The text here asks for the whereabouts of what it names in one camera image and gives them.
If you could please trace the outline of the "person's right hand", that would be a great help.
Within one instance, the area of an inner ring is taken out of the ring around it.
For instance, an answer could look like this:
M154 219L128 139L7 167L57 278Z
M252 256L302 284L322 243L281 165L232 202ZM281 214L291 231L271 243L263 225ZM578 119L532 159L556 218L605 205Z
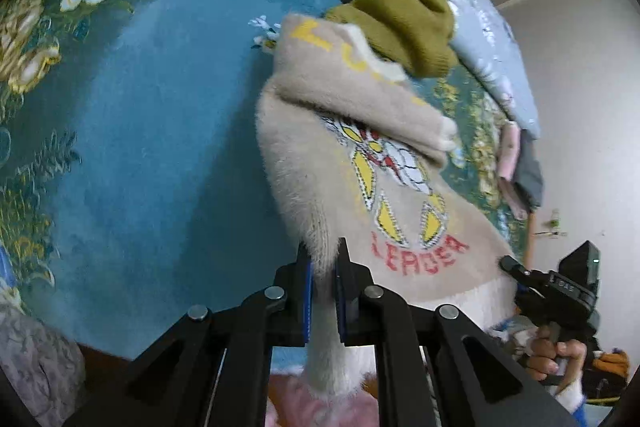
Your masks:
M551 376L561 375L556 392L580 381L587 358L585 343L575 339L552 343L549 333L539 332L540 336L530 344L532 355L526 362L526 372L538 383L548 381Z

